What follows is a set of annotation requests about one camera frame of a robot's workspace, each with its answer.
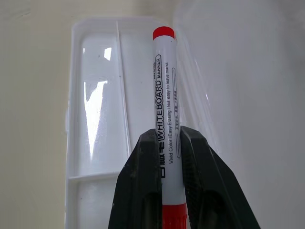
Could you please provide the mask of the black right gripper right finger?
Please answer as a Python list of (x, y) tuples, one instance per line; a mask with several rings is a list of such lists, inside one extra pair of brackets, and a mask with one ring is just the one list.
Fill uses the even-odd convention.
[(261, 229), (234, 175), (197, 130), (181, 127), (183, 182), (191, 229)]

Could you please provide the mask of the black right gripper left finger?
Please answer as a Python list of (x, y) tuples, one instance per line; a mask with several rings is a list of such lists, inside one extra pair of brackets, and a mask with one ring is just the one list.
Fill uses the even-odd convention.
[(162, 184), (157, 135), (141, 134), (118, 175), (108, 229), (162, 229)]

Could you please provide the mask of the red whiteboard marker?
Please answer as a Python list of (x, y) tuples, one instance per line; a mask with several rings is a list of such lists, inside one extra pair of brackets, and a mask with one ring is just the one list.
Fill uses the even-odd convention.
[(162, 229), (186, 229), (175, 32), (168, 26), (161, 26), (153, 31), (152, 39), (155, 131), (162, 184)]

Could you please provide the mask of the white plastic pencil case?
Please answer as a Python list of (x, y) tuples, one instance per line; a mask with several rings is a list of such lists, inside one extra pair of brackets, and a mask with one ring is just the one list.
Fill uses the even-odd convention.
[(146, 17), (89, 18), (72, 28), (65, 229), (107, 229), (116, 180), (154, 127), (153, 30)]

